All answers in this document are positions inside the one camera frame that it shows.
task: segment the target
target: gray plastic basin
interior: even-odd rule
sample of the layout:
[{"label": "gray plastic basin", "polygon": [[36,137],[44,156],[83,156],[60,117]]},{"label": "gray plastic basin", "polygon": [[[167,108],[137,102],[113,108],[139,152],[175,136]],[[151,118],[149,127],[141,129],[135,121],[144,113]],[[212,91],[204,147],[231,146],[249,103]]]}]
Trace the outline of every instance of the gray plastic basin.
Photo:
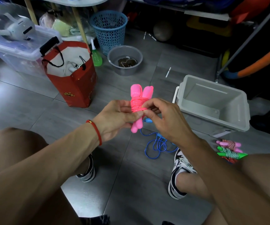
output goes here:
[{"label": "gray plastic basin", "polygon": [[[126,56],[129,56],[130,58],[137,60],[137,65],[128,68],[120,67],[118,65],[118,60],[121,58],[125,58]],[[137,71],[139,65],[143,60],[143,56],[140,50],[138,50],[133,46],[128,45],[121,45],[112,48],[109,51],[107,58],[110,64],[112,65],[114,71],[121,76],[133,75]]]}]

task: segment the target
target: black and white sneaker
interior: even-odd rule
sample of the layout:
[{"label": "black and white sneaker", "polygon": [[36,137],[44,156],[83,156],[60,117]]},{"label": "black and white sneaker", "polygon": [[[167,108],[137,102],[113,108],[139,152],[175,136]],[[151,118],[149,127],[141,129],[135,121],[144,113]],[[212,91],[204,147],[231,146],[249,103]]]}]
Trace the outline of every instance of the black and white sneaker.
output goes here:
[{"label": "black and white sneaker", "polygon": [[79,174],[79,175],[77,175],[77,177],[80,178],[81,181],[83,181],[83,182],[90,182],[95,177],[95,169],[94,169],[94,166],[93,166],[92,155],[90,154],[88,156],[88,158],[89,158],[89,167],[88,167],[88,170],[86,171],[85,174]]},{"label": "black and white sneaker", "polygon": [[197,173],[187,158],[183,155],[181,149],[178,148],[175,153],[175,165],[173,167],[171,180],[168,184],[168,194],[175,200],[181,199],[187,194],[180,192],[176,187],[176,177],[181,172]]}]

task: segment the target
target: green spray bottle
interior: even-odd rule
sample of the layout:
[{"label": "green spray bottle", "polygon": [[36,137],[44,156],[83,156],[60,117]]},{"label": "green spray bottle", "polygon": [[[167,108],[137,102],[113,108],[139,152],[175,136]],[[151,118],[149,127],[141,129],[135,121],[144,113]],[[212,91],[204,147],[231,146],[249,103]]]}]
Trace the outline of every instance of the green spray bottle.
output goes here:
[{"label": "green spray bottle", "polygon": [[92,46],[92,60],[94,66],[101,66],[103,63],[102,57],[100,56],[99,52],[95,49],[93,44],[93,39],[91,39],[91,46]]}]

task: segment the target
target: clear plastic storage box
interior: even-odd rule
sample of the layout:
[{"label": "clear plastic storage box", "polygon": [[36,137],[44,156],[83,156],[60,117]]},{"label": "clear plastic storage box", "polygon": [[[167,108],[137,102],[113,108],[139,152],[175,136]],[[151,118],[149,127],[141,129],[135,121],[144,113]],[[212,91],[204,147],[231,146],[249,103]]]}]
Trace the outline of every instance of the clear plastic storage box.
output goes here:
[{"label": "clear plastic storage box", "polygon": [[221,137],[250,128],[250,109],[244,91],[187,75],[176,97],[192,129]]},{"label": "clear plastic storage box", "polygon": [[36,31],[29,36],[30,40],[9,41],[0,36],[0,58],[18,72],[45,76],[40,47],[53,37],[57,37],[59,43],[62,43],[62,39],[56,30],[38,25],[35,27]]}]

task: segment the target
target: blue plastic basket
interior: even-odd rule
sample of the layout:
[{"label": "blue plastic basket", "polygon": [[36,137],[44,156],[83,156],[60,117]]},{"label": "blue plastic basket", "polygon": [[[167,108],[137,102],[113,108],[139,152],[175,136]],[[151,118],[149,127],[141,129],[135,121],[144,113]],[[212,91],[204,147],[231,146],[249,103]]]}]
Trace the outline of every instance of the blue plastic basket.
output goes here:
[{"label": "blue plastic basket", "polygon": [[94,28],[104,55],[107,55],[113,47],[124,44],[128,22],[125,14],[111,10],[100,11],[92,15],[89,22]]}]

